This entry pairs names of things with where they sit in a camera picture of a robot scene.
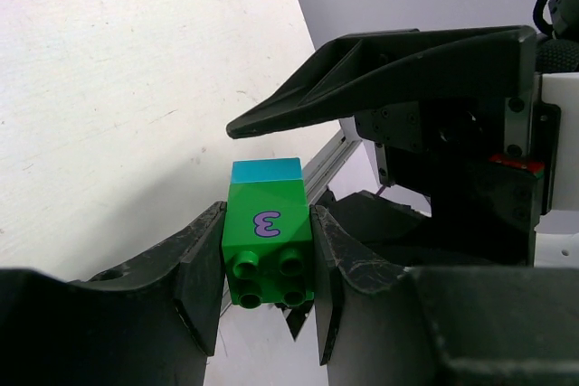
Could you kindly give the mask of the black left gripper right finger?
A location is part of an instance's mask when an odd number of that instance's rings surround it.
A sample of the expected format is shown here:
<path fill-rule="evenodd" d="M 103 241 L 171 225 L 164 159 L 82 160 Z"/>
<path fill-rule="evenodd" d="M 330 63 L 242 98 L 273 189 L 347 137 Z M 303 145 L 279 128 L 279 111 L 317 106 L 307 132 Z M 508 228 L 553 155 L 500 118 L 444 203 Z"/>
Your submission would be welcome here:
<path fill-rule="evenodd" d="M 332 385 L 575 385 L 578 272 L 404 269 L 311 212 L 319 362 Z"/>

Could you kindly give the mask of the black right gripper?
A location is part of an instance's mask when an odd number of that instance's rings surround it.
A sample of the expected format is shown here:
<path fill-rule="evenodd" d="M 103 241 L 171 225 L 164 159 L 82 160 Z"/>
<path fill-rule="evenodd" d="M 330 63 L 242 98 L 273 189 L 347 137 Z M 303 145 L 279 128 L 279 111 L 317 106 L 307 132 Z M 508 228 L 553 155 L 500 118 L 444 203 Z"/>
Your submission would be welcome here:
<path fill-rule="evenodd" d="M 327 206 L 345 232 L 402 265 L 530 266 L 552 203 L 560 108 L 531 109 L 522 151 L 498 138 L 502 110 L 406 102 L 519 97 L 533 87 L 535 51 L 526 25 L 345 35 L 226 132 L 258 137 L 364 111 L 356 130 L 375 146 L 380 183 L 425 196 L 431 212 L 351 193 Z"/>

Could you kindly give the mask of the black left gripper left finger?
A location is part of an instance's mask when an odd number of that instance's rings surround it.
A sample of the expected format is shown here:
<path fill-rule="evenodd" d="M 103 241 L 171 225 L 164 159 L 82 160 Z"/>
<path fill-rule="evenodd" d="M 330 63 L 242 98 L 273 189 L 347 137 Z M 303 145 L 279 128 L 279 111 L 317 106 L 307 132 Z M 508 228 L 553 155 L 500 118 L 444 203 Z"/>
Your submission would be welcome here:
<path fill-rule="evenodd" d="M 200 385 L 214 354 L 225 204 L 87 281 L 1 272 L 4 385 Z"/>

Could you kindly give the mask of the green lego piece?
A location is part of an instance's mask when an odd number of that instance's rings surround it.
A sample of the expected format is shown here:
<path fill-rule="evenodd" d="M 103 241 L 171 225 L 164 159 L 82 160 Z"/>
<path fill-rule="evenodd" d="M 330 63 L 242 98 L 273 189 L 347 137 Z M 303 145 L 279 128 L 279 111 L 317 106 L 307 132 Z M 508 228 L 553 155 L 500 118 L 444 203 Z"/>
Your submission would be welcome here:
<path fill-rule="evenodd" d="M 304 182 L 231 184 L 222 253 L 235 305 L 311 301 L 313 236 Z"/>

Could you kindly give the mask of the teal small lego cube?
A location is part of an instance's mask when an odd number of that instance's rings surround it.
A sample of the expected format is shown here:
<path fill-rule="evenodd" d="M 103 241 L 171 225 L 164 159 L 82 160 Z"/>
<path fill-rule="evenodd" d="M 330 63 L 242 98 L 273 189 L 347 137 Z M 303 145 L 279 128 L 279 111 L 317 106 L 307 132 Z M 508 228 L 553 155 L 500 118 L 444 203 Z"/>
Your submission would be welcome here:
<path fill-rule="evenodd" d="M 302 180 L 301 162 L 297 157 L 244 160 L 233 162 L 231 183 L 253 184 Z"/>

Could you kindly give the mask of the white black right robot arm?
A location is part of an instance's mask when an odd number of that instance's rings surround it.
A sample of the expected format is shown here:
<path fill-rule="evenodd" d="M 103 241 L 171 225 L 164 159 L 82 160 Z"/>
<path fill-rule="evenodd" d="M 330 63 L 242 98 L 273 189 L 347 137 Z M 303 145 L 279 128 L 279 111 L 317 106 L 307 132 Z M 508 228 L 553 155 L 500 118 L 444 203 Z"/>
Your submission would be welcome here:
<path fill-rule="evenodd" d="M 406 267 L 530 265 L 536 227 L 574 175 L 550 73 L 578 70 L 578 46 L 526 25 L 353 33 L 317 49 L 269 98 L 231 121 L 234 139 L 351 118 L 385 187 L 428 215 L 356 193 L 328 211 Z"/>

